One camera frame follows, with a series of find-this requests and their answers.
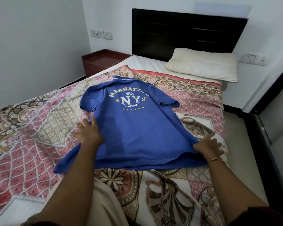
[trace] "gold bangle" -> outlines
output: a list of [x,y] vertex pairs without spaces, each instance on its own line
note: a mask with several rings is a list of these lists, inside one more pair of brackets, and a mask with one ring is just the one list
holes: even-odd
[[220,160],[220,159],[218,159],[218,158],[213,158],[213,159],[211,159],[209,162],[213,162],[213,161],[216,161],[216,160]]

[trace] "blue polo shirt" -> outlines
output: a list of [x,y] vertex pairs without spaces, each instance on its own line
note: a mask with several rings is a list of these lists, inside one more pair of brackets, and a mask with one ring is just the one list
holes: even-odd
[[[183,127],[172,106],[178,107],[179,102],[139,79],[115,76],[110,82],[89,87],[80,107],[95,111],[99,131],[105,137],[95,168],[147,170],[206,165],[192,147],[198,140]],[[80,144],[73,148],[54,172],[66,172],[79,148]]]

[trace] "floor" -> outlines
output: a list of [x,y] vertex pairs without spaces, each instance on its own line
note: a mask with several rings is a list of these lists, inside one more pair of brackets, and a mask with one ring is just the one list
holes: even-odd
[[224,120],[231,170],[250,190],[268,203],[244,120],[228,112],[224,112]]

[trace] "white mattress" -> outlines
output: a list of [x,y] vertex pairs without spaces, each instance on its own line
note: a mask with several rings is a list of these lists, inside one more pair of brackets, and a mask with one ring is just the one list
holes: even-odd
[[154,72],[159,72],[163,74],[169,74],[172,76],[177,76],[179,78],[203,81],[203,82],[213,82],[213,83],[218,83],[219,85],[221,85],[221,81],[219,80],[201,78],[201,77],[197,77],[197,76],[193,76],[189,74],[181,74],[181,73],[169,71],[166,68],[164,68],[164,65],[166,63],[167,62],[164,62],[164,61],[149,59],[149,58],[145,58],[145,57],[138,56],[138,55],[132,55],[129,58],[125,59],[124,61],[121,61],[120,63],[110,68],[107,68],[106,70],[98,72],[96,75],[100,75],[102,73],[106,73],[108,71],[114,70],[123,65],[127,65],[129,68],[136,69],[136,70],[154,71]]

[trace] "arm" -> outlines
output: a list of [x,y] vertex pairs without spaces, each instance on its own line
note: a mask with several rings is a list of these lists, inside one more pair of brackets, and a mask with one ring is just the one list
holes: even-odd
[[215,193],[226,224],[235,220],[249,207],[268,206],[249,188],[247,188],[234,173],[220,160],[221,143],[211,140],[211,135],[204,137],[193,148],[203,154],[208,162],[209,172],[215,188]]
[[104,138],[98,131],[95,117],[92,125],[84,119],[77,123],[75,135],[81,148],[57,190],[38,216],[37,222],[50,221],[60,226],[86,225],[92,201],[94,160]]

